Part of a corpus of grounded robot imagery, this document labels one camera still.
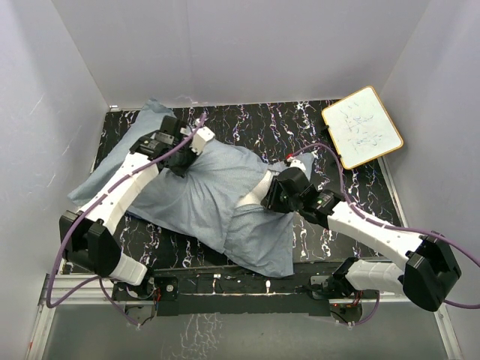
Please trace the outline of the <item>blue pillowcase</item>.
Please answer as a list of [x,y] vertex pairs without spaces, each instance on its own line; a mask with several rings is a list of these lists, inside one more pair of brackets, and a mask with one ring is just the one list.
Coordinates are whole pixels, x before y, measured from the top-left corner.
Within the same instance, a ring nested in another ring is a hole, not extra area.
[[184,177],[169,169],[148,183],[128,208],[138,218],[197,238],[235,264],[261,275],[293,274],[293,214],[236,203],[252,191],[267,170],[286,170],[283,162],[264,163],[251,150],[216,139]]

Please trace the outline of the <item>white pillow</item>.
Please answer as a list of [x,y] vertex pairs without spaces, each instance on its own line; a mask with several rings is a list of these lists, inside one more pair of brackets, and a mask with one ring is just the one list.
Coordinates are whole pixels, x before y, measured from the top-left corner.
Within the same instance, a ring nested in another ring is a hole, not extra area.
[[260,205],[262,200],[269,192],[273,178],[274,173],[271,170],[267,170],[262,180],[255,186],[253,190],[240,198],[235,207],[238,208],[247,205]]

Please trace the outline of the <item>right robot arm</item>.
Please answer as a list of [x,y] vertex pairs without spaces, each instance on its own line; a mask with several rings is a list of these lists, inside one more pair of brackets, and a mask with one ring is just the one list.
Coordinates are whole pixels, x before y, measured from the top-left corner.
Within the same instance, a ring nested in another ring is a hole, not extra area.
[[298,167],[272,178],[262,206],[277,213],[298,212],[309,223],[355,239],[388,258],[388,262],[346,259],[324,285],[327,292],[345,298],[365,290],[397,293],[435,312],[461,277],[450,245],[436,233],[397,229],[356,209],[339,193],[318,190]]

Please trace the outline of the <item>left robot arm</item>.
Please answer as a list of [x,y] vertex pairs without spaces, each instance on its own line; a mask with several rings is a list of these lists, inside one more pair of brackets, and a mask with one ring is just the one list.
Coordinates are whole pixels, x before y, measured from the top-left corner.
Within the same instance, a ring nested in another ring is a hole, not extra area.
[[190,128],[187,122],[166,116],[159,129],[141,136],[98,193],[78,212],[61,216],[63,258],[99,278],[129,284],[138,299],[150,297],[155,281],[147,276],[147,267],[124,254],[113,235],[132,202],[162,169],[182,176],[202,154],[215,137],[205,121],[201,115]]

